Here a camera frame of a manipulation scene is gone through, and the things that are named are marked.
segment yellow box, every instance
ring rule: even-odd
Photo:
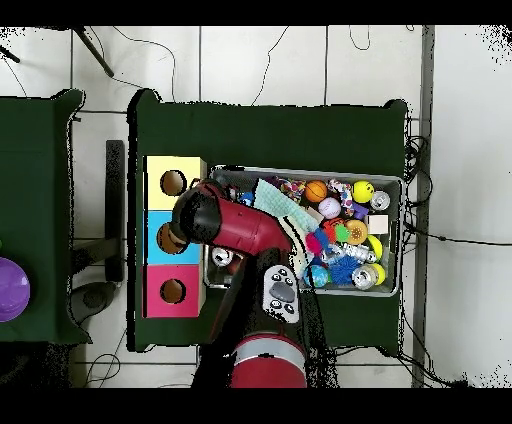
[[[148,210],[172,210],[179,195],[169,196],[161,188],[166,171],[179,171],[185,177],[185,189],[194,178],[206,178],[206,163],[199,157],[147,156]]]

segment shape sorter box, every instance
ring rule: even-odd
[[[200,268],[197,265],[149,265],[146,274],[147,317],[198,317],[205,301],[204,284],[202,281],[198,284],[199,275]],[[165,300],[166,284],[171,286],[169,296],[174,296],[168,299],[175,303]]]
[[[179,175],[179,190],[169,195],[166,193],[164,176],[169,173]],[[190,243],[179,253],[169,254],[163,251],[157,242],[160,228],[172,220],[172,209],[181,193],[190,187],[194,179],[206,177],[206,163],[197,157],[147,156],[145,157],[145,178],[147,193],[144,193],[147,211],[147,256],[146,279],[144,282],[144,317],[197,317],[205,301],[205,285],[203,283],[203,246]],[[183,298],[166,301],[164,292],[169,291],[172,284],[183,291]]]
[[[179,195],[169,196],[162,191],[164,173],[178,171],[184,177],[184,187],[189,188],[194,178],[206,178],[206,163],[198,157],[147,156],[148,210],[168,211],[174,208]]]

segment wooden block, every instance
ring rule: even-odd
[[[146,161],[149,210],[172,210],[178,200],[179,194],[170,196],[162,190],[162,176],[167,171],[178,171],[173,174],[184,177],[185,189],[194,178],[206,178],[206,163],[199,157],[147,156]]]
[[[202,274],[200,265],[148,265],[147,318],[197,318],[206,295]]]
[[[368,234],[387,234],[389,231],[387,215],[366,215],[364,223],[368,227]]]
[[[200,265],[203,263],[203,246],[199,244],[190,243],[183,252],[175,254],[169,254],[160,249],[157,243],[158,230],[171,220],[171,211],[150,210],[148,212],[148,257],[146,263],[148,265]]]

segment blue box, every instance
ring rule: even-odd
[[[201,262],[201,249],[199,244],[190,243],[180,253],[171,255],[164,252],[157,244],[158,230],[166,222],[172,220],[172,211],[148,212],[148,265],[199,265]]]

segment purple bowl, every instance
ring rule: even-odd
[[[0,258],[0,322],[13,320],[28,305],[30,284],[19,265]]]

